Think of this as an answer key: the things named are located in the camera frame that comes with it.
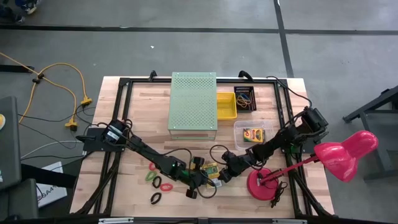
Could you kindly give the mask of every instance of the yellow extension cord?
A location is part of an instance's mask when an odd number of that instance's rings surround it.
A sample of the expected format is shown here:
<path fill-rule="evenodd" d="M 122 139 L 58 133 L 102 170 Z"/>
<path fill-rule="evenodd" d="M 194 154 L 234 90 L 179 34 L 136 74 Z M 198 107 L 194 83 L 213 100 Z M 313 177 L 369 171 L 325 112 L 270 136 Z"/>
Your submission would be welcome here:
<path fill-rule="evenodd" d="M 37 76 L 39 76 L 40 74 L 44 73 L 44 71 L 46 71 L 47 69 L 49 69 L 49 68 L 51 68 L 51 67 L 54 67 L 54 66 L 56 66 L 56 65 L 66 65 L 66 66 L 69 66 L 69 67 L 73 68 L 74 70 L 76 70 L 76 71 L 79 73 L 80 78 L 81 78 L 81 82 L 82 82 L 82 84 L 83 84 L 83 94 L 84 94 L 84 98 L 83 98 L 83 101 L 80 102 L 80 104 L 81 104 L 81 105 L 89 105 L 91 102 L 93 102 L 93 100 L 92 100 L 91 98 L 89 98 L 89 97 L 87 96 L 87 94 L 86 94 L 86 86 L 85 86 L 85 80 L 84 80 L 84 78 L 83 78 L 83 74 L 79 71 L 79 69 L 77 69 L 77 68 L 74 67 L 73 65 L 70 65 L 70 64 L 68 64 L 68 63 L 54 63 L 54 64 L 52 64 L 52 65 L 49 65 L 49 66 L 43 68 L 39 73 L 37 73 L 35 70 L 33 70 L 33 69 L 31 69 L 31 68 L 25 66 L 24 64 L 18 62 L 17 60 L 15 60 L 15 59 L 13 59 L 13 58 L 11 58 L 11 57 L 9 57 L 9 56 L 7 56 L 7 55 L 1 53 L 1 52 L 0 52 L 0 55 L 2 55 L 3 57 L 8 58 L 9 60 L 12 60 L 13 62 L 19 64 L 20 66 L 22 66 L 22 67 L 24 67 L 24 68 L 30 70 L 31 72 L 33 72 L 33 73 L 36 74 Z M 54 85 L 54 86 L 57 86 L 57 87 L 59 87 L 59 88 L 63 88 L 64 90 L 66 90 L 66 91 L 68 91 L 70 94 L 72 94 L 73 99 L 74 99 L 74 102 L 75 102 L 75 103 L 74 103 L 74 107 L 73 107 L 73 116 L 72 116 L 72 118 L 69 120 L 69 122 L 65 124 L 65 126 L 68 127 L 68 128 L 71 128 L 71 129 L 72 129 L 73 127 L 77 128 L 77 123 L 75 122 L 76 95 L 75 95 L 69 88 L 67 88 L 67 87 L 65 87 L 65 86 L 63 86 L 63 85 L 59 85 L 59 84 L 57 84 L 57 83 L 54 83 L 53 81 L 49 80 L 49 79 L 46 78 L 46 77 L 43 77 L 43 79 L 44 79 L 45 81 L 49 82 L 50 84 L 52 84 L 52 85 Z M 29 102 L 28 102 L 28 104 L 27 104 L 27 107 L 26 107 L 26 110 L 25 110 L 24 114 L 22 115 L 22 117 L 21 117 L 20 120 L 19 120 L 19 123 L 22 122 L 22 120 L 24 119 L 24 116 L 25 116 L 25 115 L 27 114 L 27 112 L 29 111 L 30 105 L 32 104 L 32 99 L 33 99 L 33 95 L 34 95 L 35 88 L 36 88 L 36 83 L 33 83 L 32 91 L 31 91 L 31 93 L 30 93 Z"/>

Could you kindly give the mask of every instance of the black hair tie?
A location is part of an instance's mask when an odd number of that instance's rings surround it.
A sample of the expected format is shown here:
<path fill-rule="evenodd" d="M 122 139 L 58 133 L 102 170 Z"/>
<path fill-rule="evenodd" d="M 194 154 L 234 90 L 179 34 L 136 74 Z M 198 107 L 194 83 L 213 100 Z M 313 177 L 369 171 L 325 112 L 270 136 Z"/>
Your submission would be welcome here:
<path fill-rule="evenodd" d="M 162 194 L 161 194 L 160 192 L 156 192 L 156 193 L 154 193 L 154 194 L 152 195 L 152 197 L 150 198 L 150 203 L 154 205 L 154 204 L 156 204 L 157 202 L 159 202 L 161 198 L 162 198 Z"/>

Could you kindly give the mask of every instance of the cable clip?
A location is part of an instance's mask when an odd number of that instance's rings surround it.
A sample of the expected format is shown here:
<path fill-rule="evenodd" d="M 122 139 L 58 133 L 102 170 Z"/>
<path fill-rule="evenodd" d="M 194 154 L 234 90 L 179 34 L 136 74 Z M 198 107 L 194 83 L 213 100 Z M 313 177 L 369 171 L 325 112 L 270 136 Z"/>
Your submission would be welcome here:
<path fill-rule="evenodd" d="M 39 75 L 37 76 L 37 78 L 32 79 L 32 82 L 34 82 L 34 83 L 36 83 L 36 84 L 39 84 L 39 83 L 40 83 L 40 80 L 43 79 L 43 77 L 44 77 L 44 74 L 41 73 L 41 74 L 39 74 Z"/>

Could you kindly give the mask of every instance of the lamp base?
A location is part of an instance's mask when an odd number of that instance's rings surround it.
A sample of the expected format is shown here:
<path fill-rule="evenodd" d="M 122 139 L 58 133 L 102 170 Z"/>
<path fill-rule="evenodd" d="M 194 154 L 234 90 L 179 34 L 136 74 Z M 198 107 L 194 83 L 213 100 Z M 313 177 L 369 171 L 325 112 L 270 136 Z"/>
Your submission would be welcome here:
<path fill-rule="evenodd" d="M 247 186 L 250 194 L 258 200 L 272 200 L 275 197 L 276 188 L 278 187 L 278 179 L 271 180 L 265 185 L 260 185 L 260 179 L 257 174 L 261 173 L 263 177 L 269 175 L 269 169 L 262 169 L 260 171 L 252 171 L 248 176 Z"/>

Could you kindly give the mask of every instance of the green perforated box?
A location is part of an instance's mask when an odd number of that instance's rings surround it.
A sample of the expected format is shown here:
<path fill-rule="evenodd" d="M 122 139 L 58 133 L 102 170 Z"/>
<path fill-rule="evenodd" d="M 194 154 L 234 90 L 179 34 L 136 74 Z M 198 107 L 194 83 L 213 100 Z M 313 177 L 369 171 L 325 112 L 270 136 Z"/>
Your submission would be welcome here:
<path fill-rule="evenodd" d="M 215 72 L 173 72 L 169 131 L 172 139 L 215 139 Z"/>

